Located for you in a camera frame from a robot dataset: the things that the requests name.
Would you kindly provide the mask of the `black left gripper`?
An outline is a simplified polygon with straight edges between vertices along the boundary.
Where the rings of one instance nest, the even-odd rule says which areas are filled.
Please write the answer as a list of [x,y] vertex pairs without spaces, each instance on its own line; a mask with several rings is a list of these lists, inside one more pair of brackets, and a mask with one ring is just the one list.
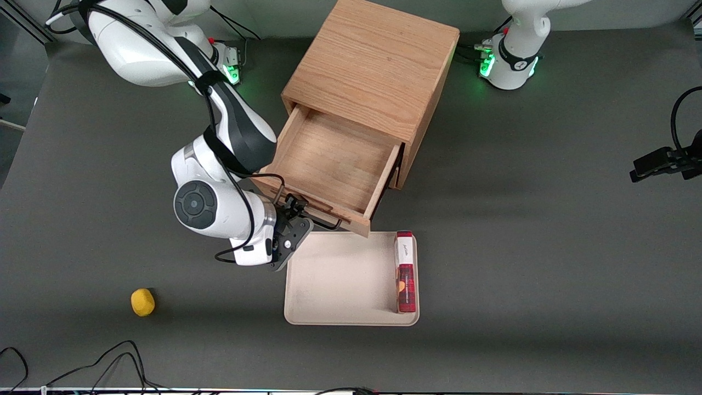
[[677,151],[671,147],[662,147],[648,153],[637,160],[634,160],[634,170],[630,175],[630,180],[633,183],[641,182],[646,178],[655,177],[664,173],[682,173],[684,180],[691,180],[701,175],[701,134],[702,130],[695,133],[690,146],[680,148],[681,157],[686,162],[686,170],[684,167],[677,167],[677,159],[675,157]]

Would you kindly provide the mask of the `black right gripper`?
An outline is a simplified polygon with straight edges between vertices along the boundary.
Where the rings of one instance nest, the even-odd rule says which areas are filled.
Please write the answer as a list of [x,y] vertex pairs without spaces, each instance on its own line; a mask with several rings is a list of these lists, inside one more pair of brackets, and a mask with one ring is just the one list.
[[308,200],[305,197],[288,194],[284,200],[284,211],[276,211],[276,225],[271,240],[271,262],[268,263],[271,272],[283,270],[312,232],[313,220],[303,217],[307,207]]

